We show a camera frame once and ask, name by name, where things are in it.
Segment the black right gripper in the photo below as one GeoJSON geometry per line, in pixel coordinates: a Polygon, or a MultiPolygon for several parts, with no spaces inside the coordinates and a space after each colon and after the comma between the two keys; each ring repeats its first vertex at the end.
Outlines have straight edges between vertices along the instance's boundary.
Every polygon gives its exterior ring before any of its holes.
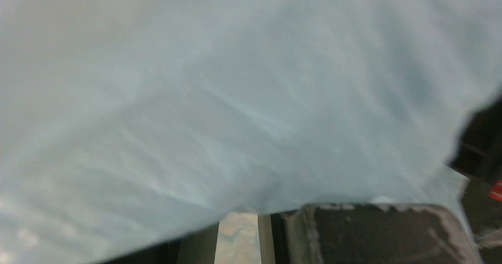
{"type": "Polygon", "coordinates": [[[501,178],[501,98],[475,112],[449,166],[488,184],[501,178]]]}

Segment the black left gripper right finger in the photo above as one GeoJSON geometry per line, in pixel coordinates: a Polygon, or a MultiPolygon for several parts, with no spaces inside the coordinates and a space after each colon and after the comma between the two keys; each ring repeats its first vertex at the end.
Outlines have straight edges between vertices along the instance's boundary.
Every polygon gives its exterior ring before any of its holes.
{"type": "Polygon", "coordinates": [[[310,204],[271,215],[272,263],[481,263],[462,223],[432,204],[310,204]]]}

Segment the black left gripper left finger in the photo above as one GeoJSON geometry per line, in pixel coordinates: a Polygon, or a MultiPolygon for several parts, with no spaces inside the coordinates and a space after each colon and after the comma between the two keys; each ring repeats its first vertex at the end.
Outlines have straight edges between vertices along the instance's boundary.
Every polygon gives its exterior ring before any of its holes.
{"type": "Polygon", "coordinates": [[[181,237],[106,261],[106,264],[214,263],[219,223],[181,237]]]}

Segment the light blue printed plastic bag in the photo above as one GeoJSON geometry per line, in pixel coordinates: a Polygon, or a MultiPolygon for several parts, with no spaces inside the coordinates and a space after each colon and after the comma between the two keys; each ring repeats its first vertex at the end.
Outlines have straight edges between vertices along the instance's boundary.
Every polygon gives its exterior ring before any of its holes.
{"type": "Polygon", "coordinates": [[[228,213],[432,203],[501,89],[501,0],[1,0],[1,262],[228,213]]]}

